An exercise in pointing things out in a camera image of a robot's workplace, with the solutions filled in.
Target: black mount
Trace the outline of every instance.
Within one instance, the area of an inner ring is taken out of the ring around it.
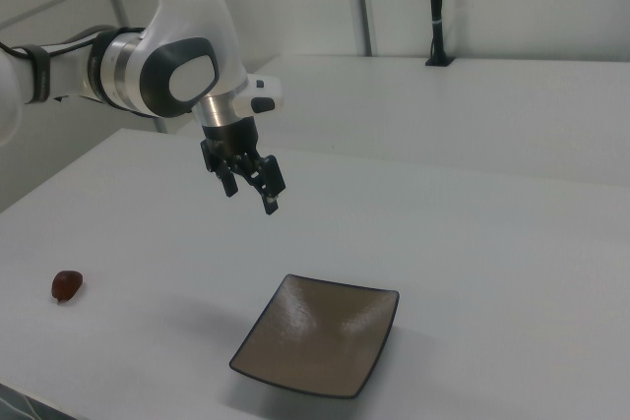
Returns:
[[[444,34],[442,32],[442,0],[431,0],[431,19],[433,21],[433,41],[431,52],[426,61],[427,66],[446,67],[455,58],[449,57],[444,51]]]
[[[206,139],[201,142],[206,167],[217,174],[225,194],[238,192],[234,174],[242,176],[258,191],[265,212],[271,215],[278,209],[278,194],[286,187],[274,156],[262,157],[256,151],[258,131],[252,117],[222,127],[203,127]]]

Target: white table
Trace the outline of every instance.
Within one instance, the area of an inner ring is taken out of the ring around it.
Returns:
[[[630,64],[284,56],[261,143],[630,186]],[[190,123],[181,135],[203,137]]]
[[[1,213],[0,378],[94,420],[630,411],[630,189],[261,151],[287,183],[271,217],[222,194],[198,140],[131,131]],[[86,286],[57,306],[64,269]],[[358,399],[229,370],[290,272],[401,292]]]

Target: square plate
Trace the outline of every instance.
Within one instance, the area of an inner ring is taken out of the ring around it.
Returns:
[[[289,274],[229,362],[279,388],[355,398],[385,346],[395,290]]]

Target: robotic arm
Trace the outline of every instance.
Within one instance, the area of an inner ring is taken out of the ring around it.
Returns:
[[[227,196],[238,174],[267,214],[278,208],[284,180],[276,159],[256,151],[253,117],[282,106],[280,81],[246,73],[223,0],[159,0],[145,30],[94,27],[62,44],[0,46],[0,145],[23,103],[49,97],[80,95],[147,117],[192,112],[206,167]]]

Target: date fruit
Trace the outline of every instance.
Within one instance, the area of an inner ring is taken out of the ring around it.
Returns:
[[[83,284],[83,275],[76,270],[62,270],[52,280],[52,296],[57,302],[66,302],[74,297]]]

